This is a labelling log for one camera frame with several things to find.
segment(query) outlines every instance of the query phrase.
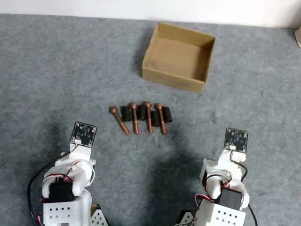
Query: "black cylinder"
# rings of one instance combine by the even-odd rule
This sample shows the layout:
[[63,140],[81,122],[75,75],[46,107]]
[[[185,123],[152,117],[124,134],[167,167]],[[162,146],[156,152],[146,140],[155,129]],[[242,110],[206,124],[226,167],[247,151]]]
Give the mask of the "black cylinder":
[[150,116],[151,116],[151,125],[154,127],[160,126],[159,113],[157,111],[151,111]]
[[144,104],[139,105],[137,118],[140,121],[146,120],[146,106]]
[[123,121],[131,121],[131,111],[129,106],[124,106],[121,108],[121,113],[122,113],[122,120]]
[[170,109],[169,107],[163,107],[162,108],[163,113],[163,119],[165,123],[172,122],[173,118],[171,117]]

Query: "bolt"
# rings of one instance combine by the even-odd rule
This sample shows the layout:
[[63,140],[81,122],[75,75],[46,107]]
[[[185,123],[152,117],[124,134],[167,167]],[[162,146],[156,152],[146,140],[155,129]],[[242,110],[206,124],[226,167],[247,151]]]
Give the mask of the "bolt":
[[152,133],[152,125],[151,125],[151,103],[146,101],[144,102],[147,110],[147,130],[149,133]]
[[167,132],[166,132],[164,118],[163,118],[163,113],[162,113],[162,107],[163,107],[163,105],[162,104],[156,104],[155,107],[159,111],[159,116],[160,116],[160,121],[161,121],[161,133],[163,135],[165,135]]
[[124,124],[123,120],[121,119],[121,116],[118,113],[117,107],[110,107],[110,113],[114,115],[115,119],[121,126],[122,130],[125,132],[125,134],[129,135],[130,131],[128,130],[127,126]]
[[134,133],[139,134],[138,121],[137,121],[137,112],[136,112],[137,104],[131,103],[129,106],[132,110]]

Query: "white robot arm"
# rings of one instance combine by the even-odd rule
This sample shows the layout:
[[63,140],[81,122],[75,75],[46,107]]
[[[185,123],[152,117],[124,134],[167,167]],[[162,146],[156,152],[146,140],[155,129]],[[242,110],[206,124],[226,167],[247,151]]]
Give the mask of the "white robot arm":
[[226,129],[219,159],[203,161],[200,179],[207,194],[195,196],[196,213],[184,213],[177,226],[243,226],[246,213],[242,209],[249,206],[250,196],[243,184],[247,171],[240,162],[246,160],[247,139],[247,131]]
[[90,156],[96,129],[96,126],[76,122],[70,153],[45,173],[42,182],[45,226],[108,225],[100,208],[91,215],[92,196],[85,189],[95,178],[96,162]]

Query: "open cardboard box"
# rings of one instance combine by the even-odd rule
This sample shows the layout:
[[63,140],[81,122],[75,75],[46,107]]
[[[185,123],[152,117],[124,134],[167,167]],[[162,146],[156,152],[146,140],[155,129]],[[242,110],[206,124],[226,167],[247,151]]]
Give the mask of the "open cardboard box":
[[209,34],[159,23],[144,56],[142,78],[201,92],[214,41]]

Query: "gray carpet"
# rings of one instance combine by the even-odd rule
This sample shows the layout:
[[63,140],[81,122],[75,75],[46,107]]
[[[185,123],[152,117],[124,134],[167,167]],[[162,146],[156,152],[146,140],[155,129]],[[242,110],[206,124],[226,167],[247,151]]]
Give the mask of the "gray carpet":
[[[293,31],[173,24],[217,37],[202,94],[140,78],[156,22],[0,15],[1,225],[32,225],[27,183],[68,150],[75,121],[98,126],[88,189],[110,226],[172,226],[181,209],[194,209],[202,160],[219,156],[226,127],[249,131],[245,185],[259,225],[300,224],[301,48]],[[110,105],[146,100],[171,107],[167,136],[140,123],[141,134],[127,137],[108,114]],[[36,212],[41,179],[32,189]]]

